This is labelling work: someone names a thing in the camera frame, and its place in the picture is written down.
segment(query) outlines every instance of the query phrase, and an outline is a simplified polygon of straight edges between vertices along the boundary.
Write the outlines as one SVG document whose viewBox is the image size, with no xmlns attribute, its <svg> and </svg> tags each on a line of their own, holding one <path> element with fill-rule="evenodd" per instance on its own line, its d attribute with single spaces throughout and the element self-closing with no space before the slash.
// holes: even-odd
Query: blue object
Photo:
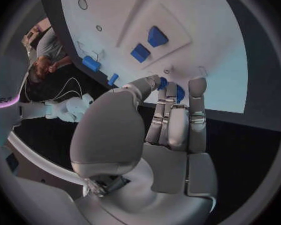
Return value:
<svg viewBox="0 0 281 225">
<path fill-rule="evenodd" d="M 135 49 L 131 52 L 131 55 L 140 63 L 145 61 L 150 55 L 150 51 L 146 49 L 142 44 L 138 44 Z"/>
<path fill-rule="evenodd" d="M 98 72 L 101 67 L 101 63 L 95 61 L 90 56 L 85 56 L 82 63 L 94 72 Z"/>
<path fill-rule="evenodd" d="M 159 90 L 164 89 L 168 84 L 169 84 L 168 80 L 165 77 L 161 76 L 160 77 L 160 86 L 157 88 L 157 90 L 159 91 Z"/>
<path fill-rule="evenodd" d="M 117 75 L 116 73 L 114 73 L 113 75 L 112 75 L 112 77 L 109 79 L 109 81 L 108 81 L 108 85 L 109 86 L 112 86 L 112 85 L 114 85 L 114 83 L 115 83 L 115 81 L 118 79 L 118 77 L 119 77 L 119 75 Z"/>
<path fill-rule="evenodd" d="M 157 26 L 153 26 L 148 35 L 148 43 L 151 44 L 153 48 L 160 45 L 166 44 L 169 41 L 167 36 L 159 30 Z"/>
<path fill-rule="evenodd" d="M 184 89 L 177 85 L 177 103 L 179 104 L 185 97 L 186 93 L 184 91 Z"/>
</svg>

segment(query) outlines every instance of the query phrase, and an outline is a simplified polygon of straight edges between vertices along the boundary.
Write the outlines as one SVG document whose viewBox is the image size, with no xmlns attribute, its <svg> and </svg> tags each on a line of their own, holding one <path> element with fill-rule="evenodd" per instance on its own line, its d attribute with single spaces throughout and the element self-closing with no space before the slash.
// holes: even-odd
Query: gray shirt sleeve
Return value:
<svg viewBox="0 0 281 225">
<path fill-rule="evenodd" d="M 55 63 L 66 56 L 66 52 L 52 27 L 39 40 L 36 47 L 36 56 L 46 56 L 52 63 Z"/>
</svg>

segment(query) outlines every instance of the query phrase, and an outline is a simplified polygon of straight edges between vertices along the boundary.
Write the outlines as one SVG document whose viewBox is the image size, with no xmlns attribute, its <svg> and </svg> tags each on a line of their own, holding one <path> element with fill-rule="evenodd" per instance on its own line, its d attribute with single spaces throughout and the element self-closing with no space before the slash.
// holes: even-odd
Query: cable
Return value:
<svg viewBox="0 0 281 225">
<path fill-rule="evenodd" d="M 70 90 L 70 91 L 67 91 L 66 93 L 60 95 L 62 93 L 62 91 L 65 89 L 66 85 L 69 83 L 69 81 L 71 80 L 75 80 L 79 86 L 79 89 L 80 89 L 80 94 L 77 92 L 77 91 L 74 91 L 74 90 Z M 30 103 L 44 103 L 44 102 L 47 102 L 47 101 L 54 101 L 54 100 L 57 100 L 57 99 L 60 99 L 61 97 L 63 97 L 64 95 L 68 94 L 68 93 L 76 93 L 78 94 L 78 96 L 82 99 L 82 89 L 81 89 L 81 86 L 80 86 L 80 83 L 78 82 L 78 80 L 75 78 L 75 77 L 71 77 L 70 79 L 68 79 L 66 81 L 66 83 L 64 84 L 64 86 L 62 87 L 62 89 L 60 90 L 60 92 L 53 98 L 51 99 L 47 99 L 47 100 L 43 100 L 43 101 L 32 101 L 29 97 L 28 97 L 28 94 L 27 94 L 27 80 L 25 81 L 25 84 L 24 84 L 24 92 L 25 92 L 25 96 L 26 96 L 26 99 L 30 102 Z"/>
</svg>

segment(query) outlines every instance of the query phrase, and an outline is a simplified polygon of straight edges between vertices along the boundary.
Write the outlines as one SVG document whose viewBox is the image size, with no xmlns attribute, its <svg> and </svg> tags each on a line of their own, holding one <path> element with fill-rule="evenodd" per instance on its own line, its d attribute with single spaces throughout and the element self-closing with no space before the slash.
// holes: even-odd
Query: man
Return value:
<svg viewBox="0 0 281 225">
<path fill-rule="evenodd" d="M 58 68 L 72 63 L 52 27 L 38 42 L 36 57 L 28 76 L 33 83 L 42 82 L 48 73 L 54 73 Z"/>
</svg>

